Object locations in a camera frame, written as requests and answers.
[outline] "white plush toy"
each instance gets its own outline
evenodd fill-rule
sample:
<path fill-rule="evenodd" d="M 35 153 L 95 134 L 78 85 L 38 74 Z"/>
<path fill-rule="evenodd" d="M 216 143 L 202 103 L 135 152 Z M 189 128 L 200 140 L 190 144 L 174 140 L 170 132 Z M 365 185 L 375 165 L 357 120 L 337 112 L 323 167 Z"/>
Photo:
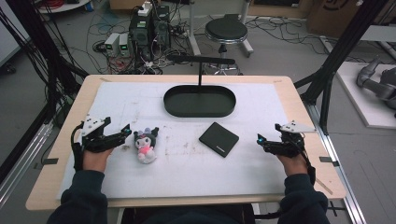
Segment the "white plush toy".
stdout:
<path fill-rule="evenodd" d="M 157 159 L 154 147 L 159 128 L 151 130 L 146 128 L 144 132 L 134 132 L 134 145 L 137 147 L 137 159 L 142 163 L 151 163 Z"/>

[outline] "person's right hand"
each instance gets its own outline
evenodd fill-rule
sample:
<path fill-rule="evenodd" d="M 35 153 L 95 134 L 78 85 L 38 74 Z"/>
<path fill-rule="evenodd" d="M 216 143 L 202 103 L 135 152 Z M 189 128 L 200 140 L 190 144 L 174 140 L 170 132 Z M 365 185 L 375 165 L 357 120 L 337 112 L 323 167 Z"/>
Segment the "person's right hand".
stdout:
<path fill-rule="evenodd" d="M 286 176 L 297 175 L 297 174 L 308 174 L 306 162 L 302 155 L 298 155 L 293 158 L 276 155 L 277 158 L 282 162 L 285 168 Z"/>

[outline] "black tray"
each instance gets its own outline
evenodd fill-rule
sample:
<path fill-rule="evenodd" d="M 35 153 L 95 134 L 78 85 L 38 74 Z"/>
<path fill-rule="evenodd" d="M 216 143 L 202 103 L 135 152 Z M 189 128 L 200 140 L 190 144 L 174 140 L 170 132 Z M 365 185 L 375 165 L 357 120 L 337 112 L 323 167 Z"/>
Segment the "black tray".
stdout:
<path fill-rule="evenodd" d="M 163 97 L 166 111 L 180 118 L 221 118 L 233 112 L 236 98 L 221 86 L 175 86 Z"/>

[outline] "dark sleeve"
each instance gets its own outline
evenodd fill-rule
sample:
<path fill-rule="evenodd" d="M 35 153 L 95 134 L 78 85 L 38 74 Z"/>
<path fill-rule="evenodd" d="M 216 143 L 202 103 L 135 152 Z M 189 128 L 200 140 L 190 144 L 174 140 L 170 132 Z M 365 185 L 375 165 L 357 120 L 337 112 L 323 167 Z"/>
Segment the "dark sleeve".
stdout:
<path fill-rule="evenodd" d="M 104 177 L 97 171 L 75 173 L 72 186 L 62 194 L 61 206 L 47 223 L 107 223 L 107 198 L 101 193 Z"/>
<path fill-rule="evenodd" d="M 285 187 L 285 198 L 280 202 L 282 215 L 278 223 L 330 223 L 326 217 L 327 197 L 314 190 L 308 175 L 287 177 Z"/>

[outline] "black stool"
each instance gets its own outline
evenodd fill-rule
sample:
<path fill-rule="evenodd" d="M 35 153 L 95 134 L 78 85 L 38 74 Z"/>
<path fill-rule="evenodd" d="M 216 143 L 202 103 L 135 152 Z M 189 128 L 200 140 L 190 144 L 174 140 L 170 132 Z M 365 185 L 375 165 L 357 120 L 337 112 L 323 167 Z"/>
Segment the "black stool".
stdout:
<path fill-rule="evenodd" d="M 238 15 L 226 15 L 224 18 L 215 19 L 207 23 L 205 27 L 206 36 L 220 43 L 219 54 L 225 58 L 226 45 L 242 43 L 248 36 L 248 28 L 238 20 Z M 240 75 L 237 64 L 211 64 L 204 65 L 206 74 L 214 75 Z"/>

